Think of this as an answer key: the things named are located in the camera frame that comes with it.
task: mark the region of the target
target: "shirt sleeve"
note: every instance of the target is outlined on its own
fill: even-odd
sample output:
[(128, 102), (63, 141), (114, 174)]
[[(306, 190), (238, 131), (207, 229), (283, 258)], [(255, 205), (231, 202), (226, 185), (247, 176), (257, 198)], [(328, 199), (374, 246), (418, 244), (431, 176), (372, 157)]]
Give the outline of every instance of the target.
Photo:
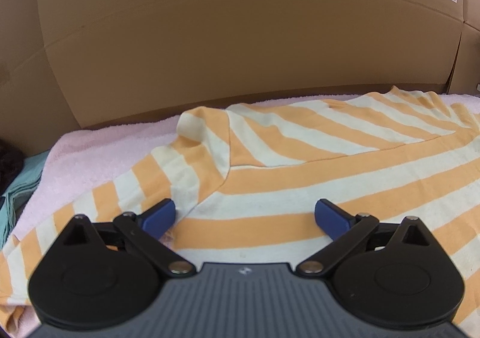
[(177, 139), (156, 147), (129, 171), (83, 193), (56, 211), (23, 239), (11, 236), (0, 253), (0, 325), (14, 334), (29, 305), (28, 279), (72, 216), (92, 222), (137, 214), (165, 198), (177, 208), (177, 221), (218, 189), (230, 170), (229, 117), (224, 110), (195, 108), (181, 115)]

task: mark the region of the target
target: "ribbed gray panel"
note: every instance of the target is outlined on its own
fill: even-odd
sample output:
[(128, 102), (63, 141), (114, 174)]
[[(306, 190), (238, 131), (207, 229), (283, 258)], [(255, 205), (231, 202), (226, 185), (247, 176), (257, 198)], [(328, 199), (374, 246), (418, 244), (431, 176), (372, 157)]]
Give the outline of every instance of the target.
[(452, 324), (391, 331), (347, 313), (320, 280), (286, 264), (205, 264), (170, 280), (141, 315), (116, 327), (70, 332), (42, 326), (31, 338), (465, 338)]

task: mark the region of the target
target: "orange and white striped shirt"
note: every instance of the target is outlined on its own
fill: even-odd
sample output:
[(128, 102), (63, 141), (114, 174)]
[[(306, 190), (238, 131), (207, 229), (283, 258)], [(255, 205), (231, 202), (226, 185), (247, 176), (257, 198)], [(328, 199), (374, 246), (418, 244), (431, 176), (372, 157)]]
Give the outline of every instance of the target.
[(466, 282), (455, 322), (480, 336), (480, 133), (467, 109), (435, 93), (370, 93), (349, 101), (247, 104), (182, 114), (178, 138), (84, 193), (0, 254), (0, 324), (14, 332), (27, 282), (76, 213), (110, 221), (171, 198), (172, 247), (205, 261), (295, 266), (330, 240), (314, 220), (327, 198), (381, 221), (419, 216)]

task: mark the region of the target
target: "triangular cutout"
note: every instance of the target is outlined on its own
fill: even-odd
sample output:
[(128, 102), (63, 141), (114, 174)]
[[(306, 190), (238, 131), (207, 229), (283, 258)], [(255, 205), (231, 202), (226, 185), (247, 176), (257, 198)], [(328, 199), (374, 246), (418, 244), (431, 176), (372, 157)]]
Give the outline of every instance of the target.
[(416, 225), (411, 225), (406, 231), (403, 243), (416, 244), (418, 246), (428, 246), (429, 243)]
[(74, 246), (77, 244), (86, 244), (88, 243), (88, 237), (85, 233), (85, 229), (83, 225), (76, 224), (70, 234), (68, 234), (67, 238), (63, 242), (65, 246)]

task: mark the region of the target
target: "folded teal fabric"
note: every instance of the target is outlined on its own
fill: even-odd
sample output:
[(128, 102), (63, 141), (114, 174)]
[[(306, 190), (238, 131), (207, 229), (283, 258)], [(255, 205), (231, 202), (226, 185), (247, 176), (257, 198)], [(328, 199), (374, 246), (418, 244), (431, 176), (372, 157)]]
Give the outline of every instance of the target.
[(25, 206), (37, 188), (48, 155), (49, 151), (45, 151), (26, 158), (23, 170), (3, 193), (5, 200), (0, 208), (0, 249), (14, 229), (18, 210)]

